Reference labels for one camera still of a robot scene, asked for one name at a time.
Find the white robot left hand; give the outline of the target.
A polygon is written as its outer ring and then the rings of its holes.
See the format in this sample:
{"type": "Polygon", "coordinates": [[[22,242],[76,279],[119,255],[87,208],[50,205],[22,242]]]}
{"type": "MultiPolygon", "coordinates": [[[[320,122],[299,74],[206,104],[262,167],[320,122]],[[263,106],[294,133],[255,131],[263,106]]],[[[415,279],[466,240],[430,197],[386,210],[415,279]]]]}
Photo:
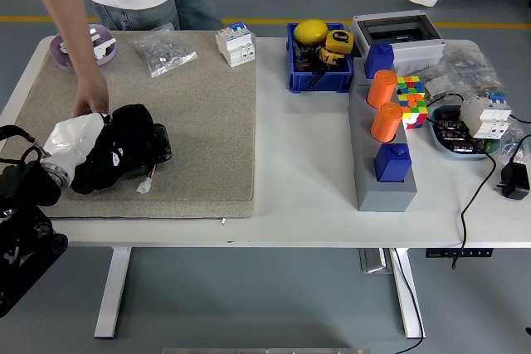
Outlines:
{"type": "Polygon", "coordinates": [[[68,187],[105,125],[102,114],[78,116],[56,124],[44,144],[41,165],[60,188],[68,187]]]}

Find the person's right hand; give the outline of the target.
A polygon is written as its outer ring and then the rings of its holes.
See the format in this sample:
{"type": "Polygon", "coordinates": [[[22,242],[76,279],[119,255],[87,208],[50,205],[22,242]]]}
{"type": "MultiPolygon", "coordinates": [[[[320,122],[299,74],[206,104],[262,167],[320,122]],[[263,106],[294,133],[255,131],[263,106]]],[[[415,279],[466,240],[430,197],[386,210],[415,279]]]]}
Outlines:
{"type": "Polygon", "coordinates": [[[99,71],[77,74],[77,91],[71,115],[109,113],[109,91],[106,78],[99,71]]]}

